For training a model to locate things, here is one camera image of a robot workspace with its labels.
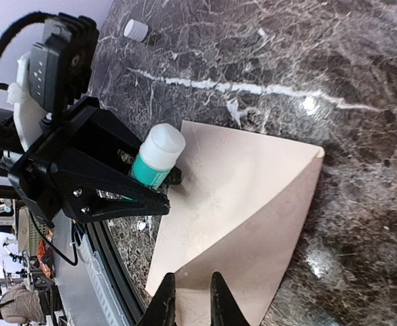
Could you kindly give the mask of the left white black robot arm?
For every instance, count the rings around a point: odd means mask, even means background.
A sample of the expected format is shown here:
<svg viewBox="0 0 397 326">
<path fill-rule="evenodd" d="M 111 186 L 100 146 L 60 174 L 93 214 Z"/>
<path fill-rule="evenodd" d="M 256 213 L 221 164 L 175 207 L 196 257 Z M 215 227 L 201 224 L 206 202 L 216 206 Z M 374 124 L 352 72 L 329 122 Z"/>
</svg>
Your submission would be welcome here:
<svg viewBox="0 0 397 326">
<path fill-rule="evenodd" d="M 133 179 L 131 165 L 121 159 L 121 152 L 136 156 L 141 143 L 96 98 L 85 97 L 28 151 L 16 142 L 0 148 L 0 165 L 12 196 L 49 227 L 59 212 L 80 223 L 167 215 L 167 195 Z"/>
</svg>

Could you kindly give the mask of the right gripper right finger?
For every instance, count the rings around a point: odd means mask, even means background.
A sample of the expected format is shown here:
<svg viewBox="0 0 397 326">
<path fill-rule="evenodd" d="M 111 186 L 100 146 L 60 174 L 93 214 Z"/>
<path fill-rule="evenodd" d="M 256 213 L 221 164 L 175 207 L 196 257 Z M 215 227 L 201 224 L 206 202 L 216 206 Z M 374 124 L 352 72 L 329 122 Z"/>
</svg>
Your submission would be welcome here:
<svg viewBox="0 0 397 326">
<path fill-rule="evenodd" d="M 220 272 L 214 272 L 212 274 L 210 284 L 210 325 L 250 325 L 242 314 L 242 311 Z"/>
</svg>

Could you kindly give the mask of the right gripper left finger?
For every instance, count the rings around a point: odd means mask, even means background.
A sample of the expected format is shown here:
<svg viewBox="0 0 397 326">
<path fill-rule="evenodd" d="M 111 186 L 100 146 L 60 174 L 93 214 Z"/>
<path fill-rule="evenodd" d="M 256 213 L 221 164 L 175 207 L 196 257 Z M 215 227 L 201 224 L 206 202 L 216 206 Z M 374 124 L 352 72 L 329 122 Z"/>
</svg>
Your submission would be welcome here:
<svg viewBox="0 0 397 326">
<path fill-rule="evenodd" d="M 174 273 L 167 273 L 137 326 L 175 326 L 176 289 Z"/>
</svg>

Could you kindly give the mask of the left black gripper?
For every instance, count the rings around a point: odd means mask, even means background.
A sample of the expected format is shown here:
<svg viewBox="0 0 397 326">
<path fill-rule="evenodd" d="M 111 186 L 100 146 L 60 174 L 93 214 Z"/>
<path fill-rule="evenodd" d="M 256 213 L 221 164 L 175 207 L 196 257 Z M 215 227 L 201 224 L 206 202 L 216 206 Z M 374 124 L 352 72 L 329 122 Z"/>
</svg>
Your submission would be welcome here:
<svg viewBox="0 0 397 326">
<path fill-rule="evenodd" d="M 91 156 L 72 147 L 62 151 L 79 128 L 75 120 L 86 107 L 98 109 L 100 102 L 85 96 L 57 121 L 42 124 L 41 136 L 12 166 L 8 177 L 25 205 L 49 228 L 61 209 L 80 223 L 167 215 L 167 196 L 130 176 L 145 140 L 110 111 L 96 110 L 79 130 L 79 146 Z M 163 183 L 178 185 L 181 179 L 175 165 Z"/>
</svg>

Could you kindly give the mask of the beige paper envelope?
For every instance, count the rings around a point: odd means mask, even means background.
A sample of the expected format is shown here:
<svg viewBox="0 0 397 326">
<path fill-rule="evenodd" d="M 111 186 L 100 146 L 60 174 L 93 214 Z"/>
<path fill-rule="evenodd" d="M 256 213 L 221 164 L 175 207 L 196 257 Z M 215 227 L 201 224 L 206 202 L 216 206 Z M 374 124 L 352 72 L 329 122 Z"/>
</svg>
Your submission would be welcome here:
<svg viewBox="0 0 397 326">
<path fill-rule="evenodd" d="M 325 152 L 307 143 L 183 122 L 180 185 L 155 242 L 146 290 L 176 282 L 176 323 L 208 325 L 222 274 L 251 325 L 265 316 L 307 217 Z"/>
</svg>

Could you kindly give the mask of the small white glue cap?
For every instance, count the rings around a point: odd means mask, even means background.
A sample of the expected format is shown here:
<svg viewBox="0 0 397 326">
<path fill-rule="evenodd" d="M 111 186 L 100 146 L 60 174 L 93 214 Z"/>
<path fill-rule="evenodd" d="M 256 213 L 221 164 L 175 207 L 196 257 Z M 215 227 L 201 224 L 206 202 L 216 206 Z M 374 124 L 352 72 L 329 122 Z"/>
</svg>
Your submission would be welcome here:
<svg viewBox="0 0 397 326">
<path fill-rule="evenodd" d="M 147 37 L 149 26 L 140 21 L 131 19 L 124 28 L 124 37 L 133 41 L 142 42 Z"/>
</svg>

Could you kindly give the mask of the white green glue stick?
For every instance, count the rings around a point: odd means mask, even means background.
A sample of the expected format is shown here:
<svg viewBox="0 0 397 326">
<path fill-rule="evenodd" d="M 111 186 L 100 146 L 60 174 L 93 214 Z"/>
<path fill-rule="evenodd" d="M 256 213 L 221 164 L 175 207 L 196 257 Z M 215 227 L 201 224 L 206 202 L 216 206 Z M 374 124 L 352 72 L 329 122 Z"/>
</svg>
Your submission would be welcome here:
<svg viewBox="0 0 397 326">
<path fill-rule="evenodd" d="M 138 150 L 130 176 L 151 189 L 158 189 L 185 146 L 184 136 L 175 127 L 167 123 L 155 125 Z"/>
</svg>

